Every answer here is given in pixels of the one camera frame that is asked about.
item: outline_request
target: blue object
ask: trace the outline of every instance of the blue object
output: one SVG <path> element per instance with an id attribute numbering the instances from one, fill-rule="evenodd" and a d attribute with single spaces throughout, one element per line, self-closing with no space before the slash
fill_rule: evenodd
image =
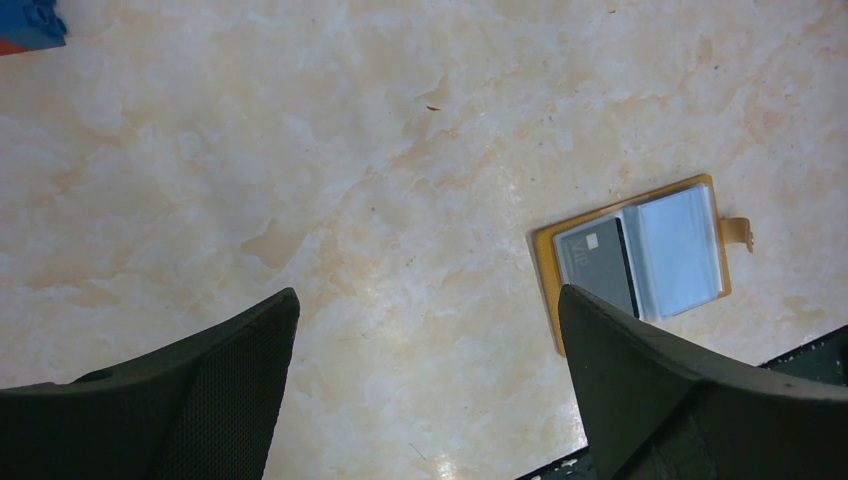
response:
<path id="1" fill-rule="evenodd" d="M 0 40 L 24 50 L 65 45 L 68 28 L 55 6 L 56 0 L 0 0 Z"/>
<path id="2" fill-rule="evenodd" d="M 626 207 L 624 216 L 648 317 L 670 317 L 718 298 L 718 234 L 706 185 Z"/>

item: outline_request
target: white label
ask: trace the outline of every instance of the white label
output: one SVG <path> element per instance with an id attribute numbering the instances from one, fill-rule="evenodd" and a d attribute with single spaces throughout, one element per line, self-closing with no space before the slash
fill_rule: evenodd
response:
<path id="1" fill-rule="evenodd" d="M 589 247 L 589 250 L 594 250 L 598 248 L 598 234 L 592 233 L 586 235 L 586 246 Z"/>

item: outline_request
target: beige marble tile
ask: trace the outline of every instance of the beige marble tile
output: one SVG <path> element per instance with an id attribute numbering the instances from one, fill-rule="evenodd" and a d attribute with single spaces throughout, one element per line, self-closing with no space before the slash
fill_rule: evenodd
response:
<path id="1" fill-rule="evenodd" d="M 585 444 L 528 233 L 701 172 L 757 251 L 662 326 L 845 323 L 843 1 L 60 3 L 0 58 L 0 387 L 294 286 L 267 478 L 514 477 Z"/>

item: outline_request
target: black mesh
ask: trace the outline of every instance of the black mesh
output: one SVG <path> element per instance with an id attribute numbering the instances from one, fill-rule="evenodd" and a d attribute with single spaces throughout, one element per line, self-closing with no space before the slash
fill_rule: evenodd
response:
<path id="1" fill-rule="evenodd" d="M 293 331 L 278 321 L 253 325 L 200 362 L 148 478 L 262 478 Z"/>

